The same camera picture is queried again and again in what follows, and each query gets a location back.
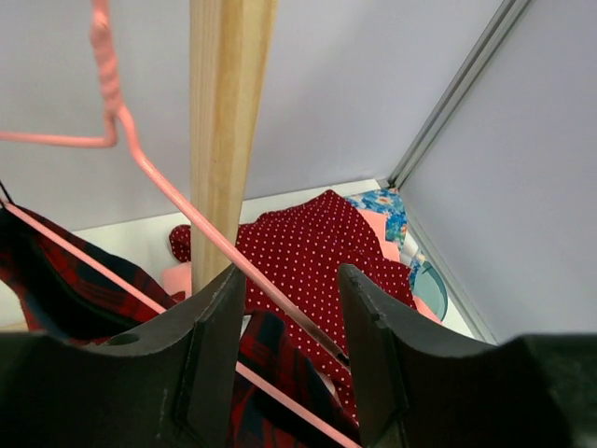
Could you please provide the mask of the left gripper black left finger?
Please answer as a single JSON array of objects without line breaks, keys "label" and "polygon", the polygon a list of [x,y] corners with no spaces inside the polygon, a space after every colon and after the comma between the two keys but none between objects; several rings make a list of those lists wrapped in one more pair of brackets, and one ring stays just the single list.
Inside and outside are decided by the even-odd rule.
[{"label": "left gripper black left finger", "polygon": [[1,337],[5,447],[221,447],[245,297],[228,267],[199,293],[100,344]]}]

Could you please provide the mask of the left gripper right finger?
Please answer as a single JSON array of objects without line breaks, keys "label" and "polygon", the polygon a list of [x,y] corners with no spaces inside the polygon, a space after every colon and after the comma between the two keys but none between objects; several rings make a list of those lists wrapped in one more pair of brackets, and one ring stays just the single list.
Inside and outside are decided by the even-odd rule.
[{"label": "left gripper right finger", "polygon": [[338,273],[361,442],[367,447],[592,447],[596,338],[466,337]]}]

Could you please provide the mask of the pink pleated skirt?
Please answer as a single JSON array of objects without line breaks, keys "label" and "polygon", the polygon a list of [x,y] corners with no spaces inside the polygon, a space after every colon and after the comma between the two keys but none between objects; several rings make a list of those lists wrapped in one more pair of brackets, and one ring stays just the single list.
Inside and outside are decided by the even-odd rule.
[{"label": "pink pleated skirt", "polygon": [[[383,256],[391,261],[400,262],[401,256],[397,243],[392,243],[385,239],[387,215],[364,209],[358,209],[358,212],[372,228],[376,237],[378,238]],[[178,242],[180,238],[182,238],[185,242],[190,242],[190,231],[186,231],[186,227],[186,225],[180,225],[172,230],[169,237],[171,244]],[[190,262],[184,262],[172,268],[165,269],[162,273],[162,283],[164,289],[168,293],[176,294],[184,292],[185,297],[189,297],[191,295],[192,284]],[[421,298],[414,296],[413,300],[415,302],[416,309],[420,314],[425,315],[438,324],[441,323],[437,315]]]}]

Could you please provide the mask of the red plaid skirt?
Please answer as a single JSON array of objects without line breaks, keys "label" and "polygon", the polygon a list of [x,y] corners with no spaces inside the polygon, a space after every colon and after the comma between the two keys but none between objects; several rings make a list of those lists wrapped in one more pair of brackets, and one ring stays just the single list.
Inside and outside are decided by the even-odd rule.
[{"label": "red plaid skirt", "polygon": [[[65,239],[171,309],[189,299],[170,295],[144,270],[72,233]],[[103,344],[155,312],[9,212],[1,215],[1,279],[17,295],[29,332],[73,345]],[[352,442],[357,425],[338,404],[276,315],[243,315],[238,362],[330,424]],[[334,441],[260,388],[236,376],[226,441],[221,447],[331,447]]]}]

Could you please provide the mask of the red polka dot garment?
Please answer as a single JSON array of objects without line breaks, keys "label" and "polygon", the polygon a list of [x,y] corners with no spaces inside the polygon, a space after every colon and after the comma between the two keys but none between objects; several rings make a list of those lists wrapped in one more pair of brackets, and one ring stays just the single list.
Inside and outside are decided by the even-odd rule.
[{"label": "red polka dot garment", "polygon": [[[175,259],[190,262],[189,225],[173,228],[169,243]],[[417,311],[408,279],[410,268],[383,254],[379,238],[365,217],[333,190],[242,224],[236,248],[345,354],[348,348],[337,283],[341,264],[354,265],[385,293]],[[341,406],[356,421],[348,372],[250,279],[246,295],[248,311],[268,310],[283,319],[292,344],[330,378]]]}]

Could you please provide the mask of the blue floral garment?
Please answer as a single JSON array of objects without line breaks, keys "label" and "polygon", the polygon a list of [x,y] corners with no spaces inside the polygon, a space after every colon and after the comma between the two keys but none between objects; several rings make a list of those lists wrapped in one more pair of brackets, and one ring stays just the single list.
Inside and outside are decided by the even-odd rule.
[{"label": "blue floral garment", "polygon": [[425,262],[419,244],[410,233],[407,214],[397,189],[376,189],[346,197],[377,236],[383,255],[410,268],[413,284]]}]

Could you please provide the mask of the pink hanger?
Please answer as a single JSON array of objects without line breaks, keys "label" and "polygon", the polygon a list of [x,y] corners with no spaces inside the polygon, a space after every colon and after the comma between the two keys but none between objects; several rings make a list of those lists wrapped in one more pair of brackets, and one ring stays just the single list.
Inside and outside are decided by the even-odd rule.
[{"label": "pink hanger", "polygon": [[[165,196],[195,224],[229,259],[230,267],[238,269],[245,278],[258,283],[284,311],[291,315],[304,329],[324,348],[334,356],[340,356],[341,350],[303,314],[270,280],[268,280],[248,259],[232,244],[228,243],[221,233],[197,210],[181,193],[160,173],[153,163],[146,157],[141,148],[132,114],[128,110],[120,88],[118,76],[118,58],[113,45],[112,30],[109,19],[109,5],[105,1],[96,1],[92,5],[92,19],[90,25],[90,42],[93,46],[94,57],[99,71],[101,94],[104,99],[104,137],[73,137],[63,135],[44,135],[27,133],[6,133],[8,141],[54,145],[79,148],[108,148],[113,147],[118,135],[124,133],[133,158],[145,174],[165,194]],[[155,317],[168,311],[145,294],[139,294],[138,300],[155,312]],[[242,376],[254,383],[271,398],[282,404],[288,411],[301,418],[311,427],[343,447],[352,445],[347,436],[340,433],[330,424],[306,410],[290,397],[276,389],[254,372],[250,371],[238,360],[235,365],[235,377]]]}]

